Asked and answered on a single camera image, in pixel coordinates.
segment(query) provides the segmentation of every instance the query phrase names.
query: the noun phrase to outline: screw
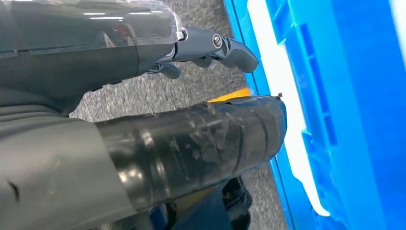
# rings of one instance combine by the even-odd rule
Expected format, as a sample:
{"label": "screw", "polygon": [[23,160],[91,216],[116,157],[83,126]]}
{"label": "screw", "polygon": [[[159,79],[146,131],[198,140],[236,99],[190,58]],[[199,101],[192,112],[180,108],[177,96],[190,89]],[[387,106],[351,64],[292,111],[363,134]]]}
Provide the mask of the screw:
{"label": "screw", "polygon": [[223,45],[223,40],[221,39],[221,36],[219,34],[213,35],[213,45],[216,49],[221,48],[221,46]]}

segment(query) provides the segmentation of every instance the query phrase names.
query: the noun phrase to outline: blue crate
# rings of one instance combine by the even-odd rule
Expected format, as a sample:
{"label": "blue crate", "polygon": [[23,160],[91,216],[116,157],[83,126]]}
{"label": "blue crate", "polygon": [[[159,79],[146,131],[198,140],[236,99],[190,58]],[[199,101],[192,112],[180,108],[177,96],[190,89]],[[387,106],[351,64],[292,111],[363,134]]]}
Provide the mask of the blue crate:
{"label": "blue crate", "polygon": [[[264,1],[225,0],[225,6],[235,38],[262,60],[254,73],[246,75],[253,94],[268,94],[270,89],[279,93],[272,89],[279,83],[267,70],[272,59],[265,51],[270,48],[264,45],[264,34],[259,35],[268,27],[253,26],[254,17],[258,20],[261,14],[264,25],[271,21],[275,41],[269,42],[286,48],[292,68],[300,100],[294,109],[303,111],[307,127],[302,131],[303,144],[317,195],[311,197],[306,183],[298,180],[293,167],[297,164],[286,143],[271,167],[289,227],[406,229],[402,215],[406,204],[402,51],[406,55],[406,47],[399,40],[405,33],[406,24],[399,23],[406,20],[406,4],[402,0]],[[268,12],[250,15],[249,2],[264,2]]]}

